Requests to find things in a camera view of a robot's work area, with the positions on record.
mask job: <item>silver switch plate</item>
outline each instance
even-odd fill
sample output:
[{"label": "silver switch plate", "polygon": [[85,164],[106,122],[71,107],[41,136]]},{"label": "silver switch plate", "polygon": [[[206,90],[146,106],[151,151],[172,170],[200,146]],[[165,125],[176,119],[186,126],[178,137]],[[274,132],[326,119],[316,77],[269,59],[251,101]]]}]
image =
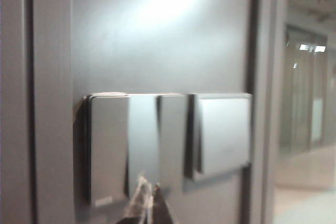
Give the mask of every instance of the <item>silver switch plate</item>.
[{"label": "silver switch plate", "polygon": [[193,95],[193,179],[220,175],[250,160],[251,95]]},{"label": "silver switch plate", "polygon": [[100,207],[126,199],[129,97],[96,93],[87,101],[90,203]]}]

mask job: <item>door frame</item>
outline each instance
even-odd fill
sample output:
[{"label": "door frame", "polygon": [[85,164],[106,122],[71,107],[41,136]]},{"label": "door frame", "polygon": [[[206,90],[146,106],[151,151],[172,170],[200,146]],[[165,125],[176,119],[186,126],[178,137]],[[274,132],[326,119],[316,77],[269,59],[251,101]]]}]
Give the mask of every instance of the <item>door frame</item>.
[{"label": "door frame", "polygon": [[1,0],[1,223],[35,222],[31,0]]}]

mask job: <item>gray wall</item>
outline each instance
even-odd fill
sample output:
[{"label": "gray wall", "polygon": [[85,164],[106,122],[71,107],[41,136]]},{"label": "gray wall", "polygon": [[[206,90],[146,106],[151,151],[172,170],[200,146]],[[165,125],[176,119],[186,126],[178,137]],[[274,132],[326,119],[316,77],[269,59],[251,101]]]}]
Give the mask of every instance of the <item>gray wall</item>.
[{"label": "gray wall", "polygon": [[[87,201],[83,98],[93,92],[246,92],[249,0],[73,0],[72,77],[77,223],[114,223],[124,204]],[[239,223],[241,171],[206,183],[183,179],[174,136],[167,199],[180,223]]]}]

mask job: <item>light switch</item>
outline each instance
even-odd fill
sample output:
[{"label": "light switch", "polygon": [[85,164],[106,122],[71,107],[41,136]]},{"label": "light switch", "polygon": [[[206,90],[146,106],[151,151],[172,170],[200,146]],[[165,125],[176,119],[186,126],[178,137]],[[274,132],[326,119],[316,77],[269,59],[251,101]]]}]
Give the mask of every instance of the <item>light switch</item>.
[{"label": "light switch", "polygon": [[203,179],[249,163],[250,94],[194,94],[192,177]]},{"label": "light switch", "polygon": [[159,182],[159,125],[157,94],[130,94],[128,192],[134,193],[140,175]]},{"label": "light switch", "polygon": [[87,101],[90,202],[100,207],[126,199],[129,97],[96,93]]}]

